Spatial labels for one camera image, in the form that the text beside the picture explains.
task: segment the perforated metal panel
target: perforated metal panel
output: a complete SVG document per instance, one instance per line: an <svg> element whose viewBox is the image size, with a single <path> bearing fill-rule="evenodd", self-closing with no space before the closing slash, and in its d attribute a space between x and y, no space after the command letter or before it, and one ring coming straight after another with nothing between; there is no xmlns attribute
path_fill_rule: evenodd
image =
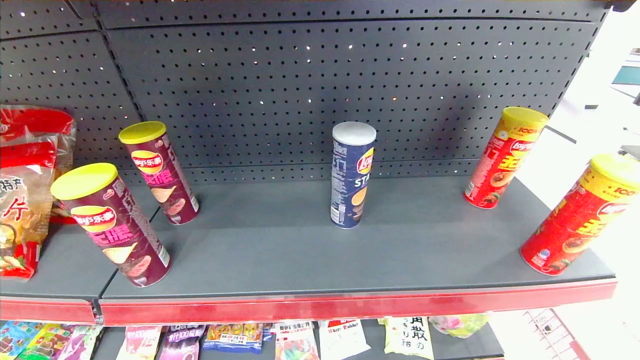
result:
<svg viewBox="0 0 640 360"><path fill-rule="evenodd" d="M22 17L8 4L3 34L23 36L31 22L5 22ZM43 37L66 31L67 8L35 9L51 4L25 5L40 32L2 41L0 100L66 108L83 119L79 163L123 169L115 136L141 120L139 105L205 183L325 178L331 128L345 120L378 130L378 177L465 174L500 109L553 112L606 14L605 1L71 2L77 20L96 20Z"/></svg>
<svg viewBox="0 0 640 360"><path fill-rule="evenodd" d="M601 21L607 1L349 0L349 1L103 1L107 28L238 22L356 19L558 19Z"/></svg>
<svg viewBox="0 0 640 360"><path fill-rule="evenodd" d="M97 29L88 1L3 0L0 39Z"/></svg>
<svg viewBox="0 0 640 360"><path fill-rule="evenodd" d="M140 121L98 32L0 42L0 102L65 110L78 121L76 165L132 168L119 130Z"/></svg>
<svg viewBox="0 0 640 360"><path fill-rule="evenodd" d="M113 30L148 120L187 167L327 163L331 128L379 132L376 162L477 158L500 109L550 113L591 23L386 20Z"/></svg>

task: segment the store shelf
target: store shelf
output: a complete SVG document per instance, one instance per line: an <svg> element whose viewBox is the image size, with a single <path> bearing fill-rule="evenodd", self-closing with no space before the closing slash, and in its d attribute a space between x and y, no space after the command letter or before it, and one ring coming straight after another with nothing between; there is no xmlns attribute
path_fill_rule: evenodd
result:
<svg viewBox="0 0 640 360"><path fill-rule="evenodd" d="M142 186L131 191L151 217L157 209L151 192ZM94 323L91 301L100 296L115 269L79 226L51 224L33 278L0 279L0 318Z"/></svg>
<svg viewBox="0 0 640 360"><path fill-rule="evenodd" d="M385 354L385 328L378 325L375 320L363 320L362 322L367 343L371 350L363 352L357 356L350 357L350 360L400 360L406 356L399 354ZM462 359L493 359L502 358L503 351L498 339L495 337L491 327L487 324L480 331L469 339L453 338L438 332L429 326L431 341L433 343L433 353L436 360L462 360ZM118 354L120 345L124 341L123 327L110 327L105 330L102 341L95 355L94 360L113 360ZM317 330L316 343L320 344ZM200 360L272 360L275 353L275 341L265 341L262 344L262 353L255 354L229 354L217 351L200 351Z"/></svg>
<svg viewBox="0 0 640 360"><path fill-rule="evenodd" d="M529 268L519 246L549 209L520 181L477 209L469 178L372 179L362 223L328 218L330 184L196 187L189 224L152 224L173 256L167 277L134 288L117 274L100 300L106 325L271 322L446 315L611 297L613 272L586 251L563 275Z"/></svg>

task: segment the plastic packaging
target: plastic packaging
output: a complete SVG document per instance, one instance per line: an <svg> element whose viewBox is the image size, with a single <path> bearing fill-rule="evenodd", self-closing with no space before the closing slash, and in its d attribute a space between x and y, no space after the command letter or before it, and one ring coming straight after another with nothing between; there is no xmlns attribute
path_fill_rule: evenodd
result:
<svg viewBox="0 0 640 360"><path fill-rule="evenodd" d="M482 329L489 321L489 314L430 316L429 322L443 334L466 339Z"/></svg>
<svg viewBox="0 0 640 360"><path fill-rule="evenodd" d="M23 360L57 360L67 345L73 330L73 325L45 324L18 358Z"/></svg>
<svg viewBox="0 0 640 360"><path fill-rule="evenodd" d="M261 323L222 323L210 325L204 350L222 352L262 352L263 326Z"/></svg>
<svg viewBox="0 0 640 360"><path fill-rule="evenodd" d="M95 344L101 333L101 325L75 326L58 360L91 360Z"/></svg>
<svg viewBox="0 0 640 360"><path fill-rule="evenodd" d="M166 126L160 121L139 122L122 130L118 137L169 221L175 225L192 221L200 205L187 184Z"/></svg>
<svg viewBox="0 0 640 360"><path fill-rule="evenodd" d="M522 259L546 275L559 275L622 214L640 193L640 162L600 154L520 248Z"/></svg>
<svg viewBox="0 0 640 360"><path fill-rule="evenodd" d="M14 360L42 326L38 322L6 322L0 329L0 360Z"/></svg>
<svg viewBox="0 0 640 360"><path fill-rule="evenodd" d="M198 360L204 325L171 325L159 360Z"/></svg>
<svg viewBox="0 0 640 360"><path fill-rule="evenodd" d="M465 190L464 197L471 205L492 209L498 204L548 120L545 114L529 108L503 109Z"/></svg>
<svg viewBox="0 0 640 360"><path fill-rule="evenodd" d="M56 139L54 178L73 168L76 122L64 111L26 105L0 105L0 142L2 146ZM75 224L69 213L54 199L51 222Z"/></svg>
<svg viewBox="0 0 640 360"><path fill-rule="evenodd" d="M360 320L320 321L320 355L323 360L343 360L369 350Z"/></svg>
<svg viewBox="0 0 640 360"><path fill-rule="evenodd" d="M362 122L347 121L333 127L330 216L342 229L360 223L375 139L376 130Z"/></svg>
<svg viewBox="0 0 640 360"><path fill-rule="evenodd" d="M35 274L49 232L55 139L0 148L0 275Z"/></svg>
<svg viewBox="0 0 640 360"><path fill-rule="evenodd" d="M127 326L116 360L154 360L161 326Z"/></svg>
<svg viewBox="0 0 640 360"><path fill-rule="evenodd" d="M426 317L385 318L378 323L385 326L385 354L395 352L434 359Z"/></svg>
<svg viewBox="0 0 640 360"><path fill-rule="evenodd" d="M319 360L313 324L310 321L275 324L275 360Z"/></svg>
<svg viewBox="0 0 640 360"><path fill-rule="evenodd" d="M51 193L133 285L155 284L169 272L169 253L115 166L73 169L53 183Z"/></svg>

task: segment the gray shelf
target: gray shelf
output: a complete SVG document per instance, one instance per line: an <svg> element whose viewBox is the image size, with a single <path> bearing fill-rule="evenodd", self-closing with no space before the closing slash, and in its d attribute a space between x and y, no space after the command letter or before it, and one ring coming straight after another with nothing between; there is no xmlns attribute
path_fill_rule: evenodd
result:
<svg viewBox="0 0 640 360"><path fill-rule="evenodd" d="M590 250L564 274L526 265L519 246L549 209L515 180L500 205L477 209L469 178L372 179L362 223L329 220L330 184L197 186L202 213L175 227L152 224L173 257L161 282L135 288L121 274L103 299L358 293L549 285L612 279Z"/></svg>
<svg viewBox="0 0 640 360"><path fill-rule="evenodd" d="M151 191L130 187L143 212L151 218L158 209ZM115 266L77 225L51 224L36 274L28 282L0 280L0 295L47 299L96 299Z"/></svg>
<svg viewBox="0 0 640 360"><path fill-rule="evenodd" d="M401 360L407 359L404 355L385 354L385 331L384 326L378 325L375 320L362 320L367 343L371 350L350 357L350 360ZM484 359L500 357L503 355L502 347L495 337L491 327L487 324L480 331L469 339L453 338L438 332L429 326L431 341L433 342L433 353L436 360L462 360L462 359ZM124 340L123 327L110 327L105 330L102 341L93 356L94 360L114 360ZM320 341L316 331L316 343L320 346ZM255 354L229 354L217 351L200 351L200 360L272 360L275 353L275 341L265 341L262 344L262 353Z"/></svg>

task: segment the yellow lid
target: yellow lid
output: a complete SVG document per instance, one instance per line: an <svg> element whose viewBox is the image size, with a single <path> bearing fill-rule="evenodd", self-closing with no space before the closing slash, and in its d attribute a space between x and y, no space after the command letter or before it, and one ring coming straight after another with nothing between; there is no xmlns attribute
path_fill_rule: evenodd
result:
<svg viewBox="0 0 640 360"><path fill-rule="evenodd" d="M507 121L523 123L535 129L541 129L545 126L549 118L541 113L529 108L521 108L519 106L509 106L502 110L502 118Z"/></svg>
<svg viewBox="0 0 640 360"><path fill-rule="evenodd" d="M166 126L160 121L145 121L125 127L118 138L122 143L134 144L151 141L166 132Z"/></svg>
<svg viewBox="0 0 640 360"><path fill-rule="evenodd" d="M113 164L95 163L75 168L51 185L51 193L60 200L75 200L96 193L118 177Z"/></svg>
<svg viewBox="0 0 640 360"><path fill-rule="evenodd" d="M640 161L618 154L598 154L590 164L594 170L613 181L640 188Z"/></svg>

